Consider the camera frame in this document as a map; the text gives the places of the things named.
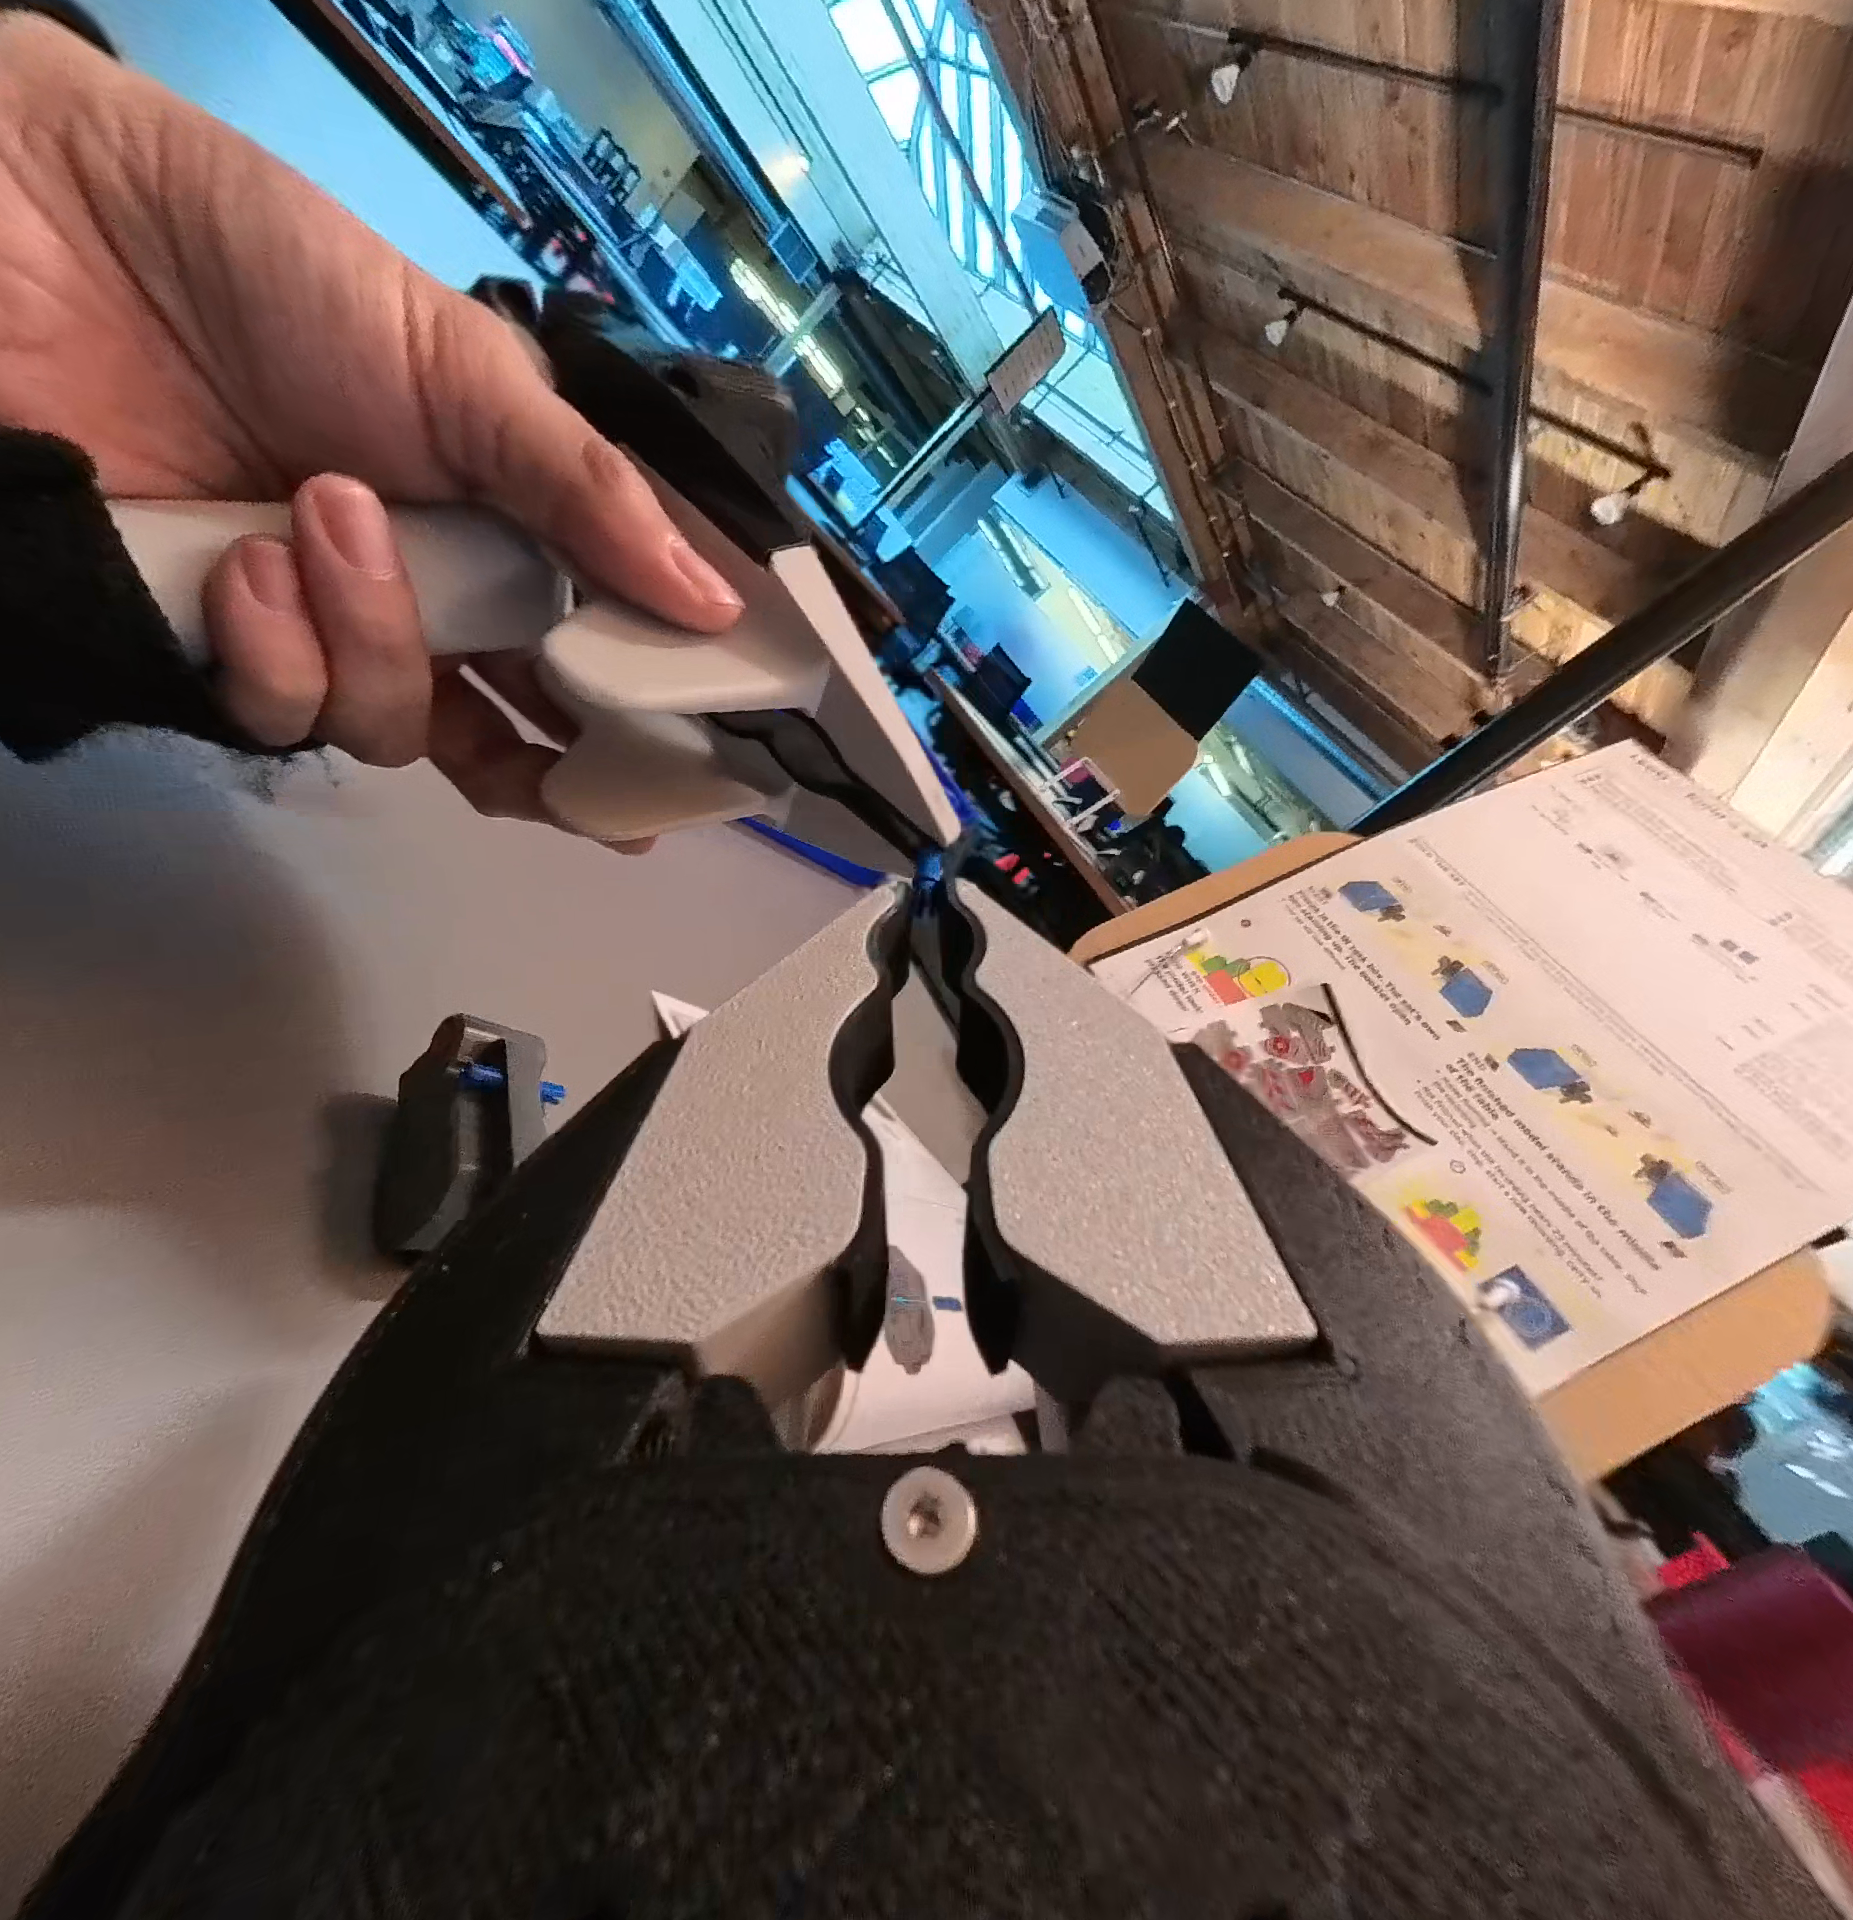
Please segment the cardboard board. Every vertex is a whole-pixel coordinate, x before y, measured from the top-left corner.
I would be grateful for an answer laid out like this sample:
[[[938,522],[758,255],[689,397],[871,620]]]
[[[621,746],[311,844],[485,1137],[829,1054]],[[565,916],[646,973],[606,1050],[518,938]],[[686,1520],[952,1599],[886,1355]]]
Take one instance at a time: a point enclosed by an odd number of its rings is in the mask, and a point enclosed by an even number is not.
[[[1359,842],[1347,831],[1300,835],[1093,927],[1068,955],[1086,968],[1248,900]],[[1534,1409],[1583,1483],[1606,1477],[1813,1357],[1831,1333],[1835,1306],[1822,1253],[1795,1251],[1539,1395]]]

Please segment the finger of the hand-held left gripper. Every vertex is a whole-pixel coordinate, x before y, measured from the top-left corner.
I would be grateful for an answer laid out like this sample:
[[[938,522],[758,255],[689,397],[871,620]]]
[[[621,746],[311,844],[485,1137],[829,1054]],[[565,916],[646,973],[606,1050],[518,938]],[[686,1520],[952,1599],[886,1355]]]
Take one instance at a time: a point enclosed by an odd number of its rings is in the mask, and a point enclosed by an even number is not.
[[[865,780],[810,714],[602,714],[541,795],[558,827],[598,844],[743,820],[817,844],[871,829]]]
[[[871,829],[820,851],[927,851],[961,835],[934,761],[899,708],[817,551],[747,569],[739,621],[694,635],[631,604],[583,600],[547,636],[539,678],[578,735],[602,714],[810,714],[865,780]]]

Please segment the person's left hand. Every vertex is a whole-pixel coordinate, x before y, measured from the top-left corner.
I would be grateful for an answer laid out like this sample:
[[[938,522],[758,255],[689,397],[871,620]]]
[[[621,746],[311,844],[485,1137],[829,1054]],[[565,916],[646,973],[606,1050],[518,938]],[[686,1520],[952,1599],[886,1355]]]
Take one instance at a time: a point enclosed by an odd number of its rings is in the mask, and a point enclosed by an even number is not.
[[[139,614],[20,602],[101,532],[81,493],[284,501],[205,590],[209,670]],[[48,758],[124,721],[235,753],[435,763],[552,824],[572,725],[518,658],[429,658],[389,508],[515,524],[587,588],[696,633],[739,596],[530,337],[242,134],[117,61],[69,5],[0,5],[0,736]]]

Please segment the black pole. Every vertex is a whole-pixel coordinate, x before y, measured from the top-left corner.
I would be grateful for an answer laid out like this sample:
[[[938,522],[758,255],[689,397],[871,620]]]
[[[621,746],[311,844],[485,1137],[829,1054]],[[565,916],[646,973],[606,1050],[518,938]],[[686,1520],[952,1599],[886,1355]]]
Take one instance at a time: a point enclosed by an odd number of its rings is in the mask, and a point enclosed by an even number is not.
[[[1705,636],[1853,524],[1853,452],[1719,548],[1610,635],[1559,665],[1513,706],[1351,824],[1359,838],[1418,822],[1491,785],[1553,736],[1600,708],[1642,672]]]

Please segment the black and tan board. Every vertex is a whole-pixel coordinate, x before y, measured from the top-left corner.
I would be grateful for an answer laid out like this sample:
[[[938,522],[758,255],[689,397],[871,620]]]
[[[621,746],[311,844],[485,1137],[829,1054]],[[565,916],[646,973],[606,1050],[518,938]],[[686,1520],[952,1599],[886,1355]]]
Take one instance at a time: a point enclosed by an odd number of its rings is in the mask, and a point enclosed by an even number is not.
[[[1190,777],[1206,735],[1269,665],[1260,646],[1188,597],[1060,730],[1062,758],[1090,763],[1118,814],[1144,820]]]

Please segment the grey toy beam with blue pins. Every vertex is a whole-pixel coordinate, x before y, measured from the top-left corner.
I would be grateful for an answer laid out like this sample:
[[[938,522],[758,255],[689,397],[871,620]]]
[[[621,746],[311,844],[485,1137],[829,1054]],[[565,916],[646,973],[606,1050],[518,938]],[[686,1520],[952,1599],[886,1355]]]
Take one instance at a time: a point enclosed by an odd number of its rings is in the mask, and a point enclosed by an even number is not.
[[[566,1099],[539,1036],[456,1013],[400,1077],[377,1164],[377,1253],[417,1263],[440,1249],[547,1137]]]

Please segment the clear bag of toy parts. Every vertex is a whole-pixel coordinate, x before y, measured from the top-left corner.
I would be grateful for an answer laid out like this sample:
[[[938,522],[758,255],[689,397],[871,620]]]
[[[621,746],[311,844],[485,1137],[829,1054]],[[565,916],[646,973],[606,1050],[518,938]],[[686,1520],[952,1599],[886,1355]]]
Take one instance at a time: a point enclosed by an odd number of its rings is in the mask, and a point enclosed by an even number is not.
[[[1351,1075],[1321,988],[1226,1008],[1188,1039],[1345,1178],[1422,1145]]]

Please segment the printed instruction sheet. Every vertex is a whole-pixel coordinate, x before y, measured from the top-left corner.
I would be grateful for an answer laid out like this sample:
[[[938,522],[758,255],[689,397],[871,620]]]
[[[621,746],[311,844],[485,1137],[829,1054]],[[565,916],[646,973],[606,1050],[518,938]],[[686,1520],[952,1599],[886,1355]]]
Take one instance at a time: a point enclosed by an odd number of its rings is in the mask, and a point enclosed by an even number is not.
[[[1329,984],[1442,1139],[1341,1178],[1532,1395],[1853,1220],[1853,894],[1642,749],[1089,970],[1172,1043]]]

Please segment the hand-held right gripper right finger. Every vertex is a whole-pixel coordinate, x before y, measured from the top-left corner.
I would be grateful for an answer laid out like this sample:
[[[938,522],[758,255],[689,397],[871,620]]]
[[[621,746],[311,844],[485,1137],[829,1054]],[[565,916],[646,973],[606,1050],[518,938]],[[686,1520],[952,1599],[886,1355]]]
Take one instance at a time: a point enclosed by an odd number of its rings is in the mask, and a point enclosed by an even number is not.
[[[1319,1320],[1172,1043],[977,887],[947,885],[936,920],[981,1112],[961,1272],[988,1369],[1086,1403],[1311,1350]]]

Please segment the black thin strip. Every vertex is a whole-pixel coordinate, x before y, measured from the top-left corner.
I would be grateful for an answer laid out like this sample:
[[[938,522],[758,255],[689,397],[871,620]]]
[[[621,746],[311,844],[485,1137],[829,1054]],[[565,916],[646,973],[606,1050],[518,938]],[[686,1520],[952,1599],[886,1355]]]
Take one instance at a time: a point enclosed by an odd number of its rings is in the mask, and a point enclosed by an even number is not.
[[[1321,981],[1319,986],[1321,986],[1321,1001],[1326,1003],[1333,1027],[1339,1033],[1345,1062],[1349,1063],[1349,1070],[1357,1077],[1357,1081],[1368,1089],[1368,1095],[1377,1105],[1377,1109],[1394,1120],[1395,1128],[1399,1128],[1402,1133],[1410,1136],[1413,1139],[1418,1139],[1426,1146],[1442,1146],[1442,1139],[1436,1136],[1432,1136],[1426,1127],[1422,1127],[1399,1103],[1395,1103],[1382,1089],[1377,1075],[1374,1072],[1374,1069],[1369,1069],[1368,1060],[1361,1052],[1361,1047],[1357,1043],[1349,1016],[1345,1013],[1345,1008],[1343,1008],[1339,993],[1326,981]]]

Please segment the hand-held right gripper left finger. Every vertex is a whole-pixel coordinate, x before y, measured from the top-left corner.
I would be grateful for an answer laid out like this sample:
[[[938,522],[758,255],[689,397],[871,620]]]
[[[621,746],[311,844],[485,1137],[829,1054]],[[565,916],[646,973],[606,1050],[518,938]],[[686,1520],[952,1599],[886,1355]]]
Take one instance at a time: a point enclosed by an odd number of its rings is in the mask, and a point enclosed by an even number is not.
[[[793,1398],[886,1319],[886,1173],[910,887],[854,900],[678,1042],[539,1322],[553,1350]]]

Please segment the white instruction booklet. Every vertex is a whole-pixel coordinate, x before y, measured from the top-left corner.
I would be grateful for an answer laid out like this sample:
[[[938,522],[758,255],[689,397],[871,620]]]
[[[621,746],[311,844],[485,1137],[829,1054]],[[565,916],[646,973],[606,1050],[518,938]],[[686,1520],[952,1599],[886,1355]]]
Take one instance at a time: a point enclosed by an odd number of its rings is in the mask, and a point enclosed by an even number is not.
[[[656,1047],[642,1063],[668,1072],[671,1057]],[[968,1328],[964,1188],[884,1095],[872,1096],[865,1128],[886,1173],[884,1328],[862,1367],[833,1367],[772,1412],[775,1428],[800,1453],[1029,1451],[1019,1417],[1033,1417],[1037,1390],[1013,1367],[993,1374]]]

